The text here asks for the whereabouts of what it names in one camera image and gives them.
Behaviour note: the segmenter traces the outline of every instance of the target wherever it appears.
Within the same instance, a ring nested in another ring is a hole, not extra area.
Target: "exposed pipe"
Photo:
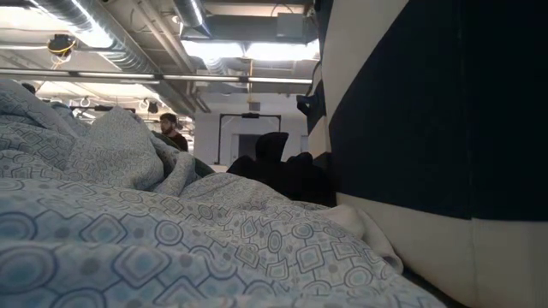
[[[133,0],[132,4],[134,6],[135,11],[137,12],[138,15],[140,15],[141,19],[145,22],[145,25],[149,28],[149,30],[151,30],[152,34],[158,40],[158,42],[160,42],[160,44],[168,52],[171,59],[173,59],[173,61],[176,63],[177,67],[183,73],[192,71],[192,69],[191,69],[192,64],[190,62],[190,59],[189,59],[187,53],[184,51],[181,42],[176,40],[174,42],[171,42],[171,44],[168,44],[168,42],[166,42],[164,36],[159,32],[159,30],[156,28],[156,26],[154,26],[154,24],[152,24],[152,21],[150,20],[150,18],[148,18],[148,15],[143,10],[143,8],[141,8],[139,3],[140,3],[139,0]],[[145,5],[149,8],[149,12],[152,16],[156,16],[156,18],[159,18],[159,19],[156,19],[156,23],[160,26],[160,28],[163,29],[164,34],[166,34],[168,39],[172,39],[173,37],[170,35],[170,33],[166,32],[166,31],[169,31],[169,29],[167,28],[167,26],[165,25],[165,23],[161,19],[161,17],[157,14],[156,10],[154,8],[152,8],[152,6],[147,5],[144,2],[143,2],[143,5]],[[175,50],[175,49],[177,49],[177,47],[179,47],[181,49],[180,52],[177,52]],[[209,108],[207,106],[203,106],[203,105],[199,104],[192,96],[187,95],[187,99],[194,106],[196,106],[200,110],[202,110],[202,112],[208,112]]]
[[[47,49],[48,46],[45,43],[20,43],[20,42],[2,42],[0,41],[0,50],[41,50],[41,49]],[[74,47],[75,51],[79,52],[96,52],[96,53],[102,53],[102,52],[124,52],[119,50],[113,50],[111,48],[92,48],[92,47],[86,47],[82,45],[76,45]]]
[[[140,0],[140,2],[143,4],[145,10],[150,13],[151,17],[156,21],[156,24],[160,27],[160,30],[164,32],[165,37],[170,41],[171,45],[173,45],[173,48],[175,48],[181,59],[185,62],[185,64],[187,64],[188,71],[183,71],[183,73],[194,72],[194,65],[192,64],[192,60],[182,47],[181,40],[175,39],[173,35],[171,35],[171,29],[165,24],[164,19],[162,19],[162,16],[160,16],[156,9],[151,5],[150,1]]]
[[[224,61],[221,58],[204,59],[204,64],[211,74],[229,74],[229,69],[224,65]]]
[[[196,96],[196,101],[204,106],[206,113],[211,113],[211,109],[209,109],[206,102],[204,102],[204,100],[200,96]]]
[[[101,56],[124,72],[157,73],[159,70],[125,29],[96,0],[30,0],[46,14],[64,22],[78,40],[90,47],[112,48]],[[177,113],[192,114],[193,105],[170,84],[160,80],[147,85]]]
[[[0,1],[0,7],[29,8],[32,5],[26,0],[2,0]]]
[[[206,37],[211,37],[200,0],[174,0],[175,11],[185,27],[191,27]]]
[[[32,65],[34,65],[34,66],[36,66],[36,67],[38,67],[38,68],[47,69],[47,68],[45,68],[44,66],[42,66],[42,65],[40,65],[40,64],[38,64],[38,63],[36,63],[35,61],[33,61],[33,60],[31,60],[31,59],[28,59],[28,58],[26,58],[26,57],[24,57],[24,56],[22,56],[22,55],[20,55],[20,54],[18,54],[18,53],[16,53],[16,52],[13,52],[13,51],[9,51],[9,52],[10,52],[11,54],[13,54],[14,57],[16,57],[16,58],[18,58],[18,59],[21,59],[21,60],[23,60],[23,61],[26,61],[26,62],[28,62],[28,63],[31,63]],[[0,54],[0,57],[2,57],[2,58],[3,58],[5,61],[7,61],[8,63],[11,63],[12,65],[16,66],[17,68],[26,68],[26,69],[29,69],[29,67],[28,67],[27,65],[24,65],[24,64],[22,64],[22,63],[19,63],[19,62],[17,62],[16,60],[14,60],[13,58],[10,58],[10,57],[8,57],[8,56],[4,56],[4,55],[1,55],[1,54]],[[80,94],[78,94],[78,93],[76,93],[76,92],[73,92],[72,90],[68,89],[66,86],[64,86],[64,85],[61,84],[61,83],[58,83],[58,82],[55,82],[55,81],[52,81],[51,83],[55,84],[56,86],[61,87],[62,89],[64,89],[64,90],[67,91],[67,92],[71,92],[71,93],[73,93],[74,95],[80,96]],[[75,82],[74,84],[75,84],[76,86],[78,86],[79,88],[81,88],[82,90],[88,91],[88,92],[90,92],[91,94],[97,96],[98,98],[101,98],[101,97],[102,97],[101,94],[94,92],[93,90],[89,89],[88,87],[82,85],[82,84],[79,83],[79,82]]]
[[[158,31],[158,29],[152,24],[152,21],[148,18],[145,11],[139,6],[138,0],[133,0],[133,6],[135,12],[140,16],[140,18],[145,22],[145,25],[150,29],[154,37],[160,42],[162,47],[168,52],[168,54],[171,56],[171,59],[177,64],[177,67],[184,73],[188,70],[188,67],[186,67],[182,63],[182,59],[179,57],[179,55],[176,54],[176,52],[173,50],[173,47],[165,41],[165,38],[162,36],[162,34]]]
[[[189,80],[209,82],[240,82],[240,83],[269,83],[284,85],[311,85],[312,80],[298,78],[252,77],[252,76],[214,76],[197,74],[127,74],[83,72],[51,69],[17,69],[0,68],[0,75],[10,77],[27,77],[34,80],[85,80],[87,82],[118,81],[122,83],[142,83],[160,80]]]

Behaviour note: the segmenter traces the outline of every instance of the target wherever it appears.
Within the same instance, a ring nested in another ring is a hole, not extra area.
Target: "dark fabric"
[[[194,158],[194,171],[196,172],[197,175],[201,177],[212,175],[215,173],[215,170],[213,170],[210,166],[200,161],[196,157]]]
[[[281,162],[287,138],[287,133],[261,136],[256,149],[258,159],[240,157],[227,172],[260,181],[292,200],[333,206],[335,193],[329,178],[321,168],[313,165],[310,153]]]
[[[168,136],[168,138],[170,138],[171,141],[173,141],[179,147],[179,149],[181,149],[181,151],[188,151],[187,139],[184,138],[180,133],[175,135],[175,137]]]
[[[329,125],[339,192],[472,216],[459,25],[457,0],[411,0],[397,16]]]
[[[255,157],[259,163],[280,163],[283,148],[288,141],[288,133],[266,133],[257,139],[255,144]]]
[[[179,151],[181,150],[181,148],[179,148],[179,146],[175,142],[173,142],[173,140],[171,140],[170,137],[168,137],[168,136],[166,136],[162,133],[157,133],[157,132],[154,132],[154,131],[152,131],[152,134],[154,135],[154,137],[162,140],[166,145],[172,146],[172,147],[176,148]]]
[[[548,221],[545,3],[463,1],[474,217]]]

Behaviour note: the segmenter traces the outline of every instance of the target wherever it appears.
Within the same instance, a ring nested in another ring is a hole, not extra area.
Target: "fluorescent light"
[[[294,79],[294,78],[268,78],[268,77],[249,77],[250,82],[259,83],[287,83],[291,85],[311,85],[312,80]]]
[[[238,82],[239,77],[235,76],[208,76],[208,75],[164,75],[166,80],[192,80],[192,81],[223,81]]]
[[[120,83],[137,85],[159,85],[160,80],[120,80]]]
[[[0,68],[0,74],[16,74],[25,76],[69,76],[68,72],[35,69]]]
[[[198,56],[202,59],[217,59],[224,57],[242,57],[243,49],[238,43],[212,43],[181,41],[190,56]]]
[[[128,78],[128,79],[153,79],[153,74],[125,74],[125,73],[99,73],[99,72],[79,72],[80,77],[99,77],[99,78]]]
[[[0,50],[41,50],[46,48],[48,48],[48,46],[46,45],[32,46],[31,44],[17,44],[17,43],[0,44]]]
[[[253,43],[246,57],[260,61],[300,61],[313,60],[318,52],[318,40],[309,44]]]

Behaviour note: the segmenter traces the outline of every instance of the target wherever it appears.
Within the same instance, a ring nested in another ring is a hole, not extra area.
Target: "man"
[[[176,131],[177,127],[177,117],[174,114],[163,114],[160,116],[160,128],[162,129],[162,134],[167,136],[173,141],[181,151],[188,151],[188,142],[187,140]]]

